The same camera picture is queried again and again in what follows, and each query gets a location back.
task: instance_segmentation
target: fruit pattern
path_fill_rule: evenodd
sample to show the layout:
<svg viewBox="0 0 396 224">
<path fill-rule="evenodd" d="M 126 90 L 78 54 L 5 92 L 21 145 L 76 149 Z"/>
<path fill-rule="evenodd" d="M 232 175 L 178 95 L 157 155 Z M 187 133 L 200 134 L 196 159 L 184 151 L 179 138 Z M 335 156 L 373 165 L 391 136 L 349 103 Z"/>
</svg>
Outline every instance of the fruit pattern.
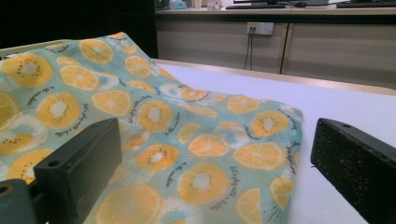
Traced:
<svg viewBox="0 0 396 224">
<path fill-rule="evenodd" d="M 86 223 L 287 222 L 302 112 L 190 88 L 123 32 L 0 62 L 0 180 L 30 183 L 35 164 L 109 118 L 122 164 Z"/>
</svg>

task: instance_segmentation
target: power outlet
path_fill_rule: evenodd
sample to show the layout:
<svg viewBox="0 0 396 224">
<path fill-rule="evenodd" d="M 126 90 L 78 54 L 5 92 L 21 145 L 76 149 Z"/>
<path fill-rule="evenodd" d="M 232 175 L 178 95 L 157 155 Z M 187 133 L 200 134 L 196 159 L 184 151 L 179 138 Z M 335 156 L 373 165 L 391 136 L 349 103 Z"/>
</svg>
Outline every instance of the power outlet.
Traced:
<svg viewBox="0 0 396 224">
<path fill-rule="evenodd" d="M 247 23 L 247 34 L 251 33 L 250 28 L 255 28 L 254 35 L 271 35 L 274 30 L 274 23 L 250 21 Z"/>
</svg>

